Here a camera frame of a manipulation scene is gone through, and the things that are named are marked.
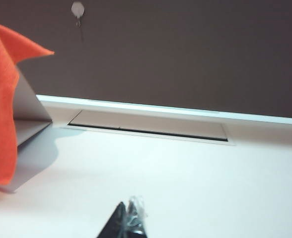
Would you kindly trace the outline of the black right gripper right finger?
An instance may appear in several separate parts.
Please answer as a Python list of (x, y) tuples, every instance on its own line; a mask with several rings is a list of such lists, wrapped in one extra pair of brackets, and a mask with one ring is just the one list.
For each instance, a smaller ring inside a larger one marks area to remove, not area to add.
[(129, 199), (125, 218), (126, 238), (147, 238), (145, 229), (145, 205), (140, 196), (132, 196)]

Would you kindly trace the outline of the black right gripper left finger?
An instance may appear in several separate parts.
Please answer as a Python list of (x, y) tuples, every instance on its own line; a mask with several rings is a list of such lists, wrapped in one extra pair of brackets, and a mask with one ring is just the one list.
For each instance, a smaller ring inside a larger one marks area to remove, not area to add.
[(126, 206), (120, 202), (97, 236), (98, 238), (128, 238), (126, 230)]

